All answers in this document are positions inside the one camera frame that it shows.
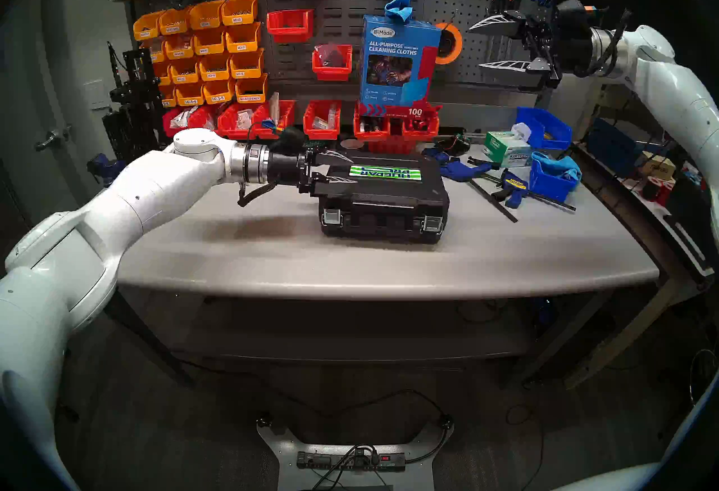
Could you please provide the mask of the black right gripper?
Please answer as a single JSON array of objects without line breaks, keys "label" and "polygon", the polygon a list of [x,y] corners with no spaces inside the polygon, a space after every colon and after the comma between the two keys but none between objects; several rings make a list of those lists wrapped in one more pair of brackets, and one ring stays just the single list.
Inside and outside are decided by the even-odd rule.
[{"label": "black right gripper", "polygon": [[593,55],[593,11],[552,11],[549,20],[521,12],[483,18],[468,33],[519,40],[530,60],[478,64],[487,82],[509,87],[557,88],[566,73],[584,72]]}]

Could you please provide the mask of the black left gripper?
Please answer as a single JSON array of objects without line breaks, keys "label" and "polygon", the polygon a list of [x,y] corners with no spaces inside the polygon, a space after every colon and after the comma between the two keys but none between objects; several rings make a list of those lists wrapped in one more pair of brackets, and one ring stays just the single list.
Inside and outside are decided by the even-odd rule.
[{"label": "black left gripper", "polygon": [[268,184],[272,187],[296,187],[303,193],[311,193],[317,184],[356,184],[347,177],[325,175],[312,172],[315,165],[352,165],[354,160],[347,153],[335,150],[316,152],[308,148],[299,154],[272,152],[268,162]]}]

